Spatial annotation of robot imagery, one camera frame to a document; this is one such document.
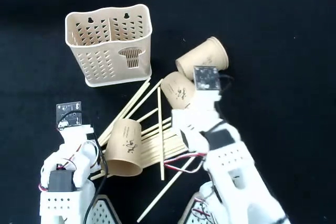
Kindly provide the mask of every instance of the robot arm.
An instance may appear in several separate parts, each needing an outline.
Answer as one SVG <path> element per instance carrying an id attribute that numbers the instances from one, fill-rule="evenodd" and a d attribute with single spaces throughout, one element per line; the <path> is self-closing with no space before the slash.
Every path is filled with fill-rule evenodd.
<path id="1" fill-rule="evenodd" d="M 214 108 L 214 102 L 220 99 L 218 71 L 195 67 L 194 80 L 196 92 L 190 107 L 172 110 L 172 122 L 189 151 L 207 154 L 203 167 L 212 181 L 200 192 L 216 223 L 289 223 L 255 168 L 239 132 L 220 119 Z"/>
<path id="2" fill-rule="evenodd" d="M 91 125 L 62 121 L 58 126 L 64 143 L 41 168 L 41 224 L 61 224 L 64 220 L 82 224 L 96 191 L 88 177 L 100 169 L 98 146 L 91 139 Z M 91 223 L 90 216 L 86 223 Z"/>

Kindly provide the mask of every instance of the brown paper cup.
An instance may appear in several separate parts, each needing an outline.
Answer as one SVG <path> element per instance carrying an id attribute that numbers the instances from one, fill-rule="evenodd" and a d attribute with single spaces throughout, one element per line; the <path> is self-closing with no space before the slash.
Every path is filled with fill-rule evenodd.
<path id="1" fill-rule="evenodd" d="M 176 60 L 178 71 L 189 80 L 194 79 L 194 66 L 213 66 L 219 70 L 227 69 L 229 60 L 222 44 L 215 37 L 187 52 Z"/>
<path id="2" fill-rule="evenodd" d="M 195 85 L 179 72 L 168 74 L 161 82 L 161 90 L 173 109 L 185 109 L 195 93 Z"/>
<path id="3" fill-rule="evenodd" d="M 130 177 L 142 172 L 141 125 L 132 119 L 115 122 L 107 143 L 105 159 L 109 174 Z"/>

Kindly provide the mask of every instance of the black table surface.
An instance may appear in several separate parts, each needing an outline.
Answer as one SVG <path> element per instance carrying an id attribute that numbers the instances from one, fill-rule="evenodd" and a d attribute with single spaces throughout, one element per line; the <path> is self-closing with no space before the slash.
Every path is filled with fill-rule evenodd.
<path id="1" fill-rule="evenodd" d="M 151 13 L 152 85 L 176 70 L 174 59 L 216 36 L 235 78 L 220 107 L 270 191 L 292 223 L 336 223 L 335 0 L 0 0 L 1 223 L 39 222 L 40 168 L 62 143 L 57 103 L 82 101 L 100 135 L 142 84 L 86 86 L 64 41 L 65 16 L 138 3 Z M 133 118 L 155 104 L 153 95 Z M 165 101 L 163 110 L 168 117 Z M 109 178 L 102 194 L 123 223 L 135 223 L 173 175 L 160 181 L 154 165 Z M 143 223 L 176 223 L 206 181 L 204 171 L 182 175 Z"/>

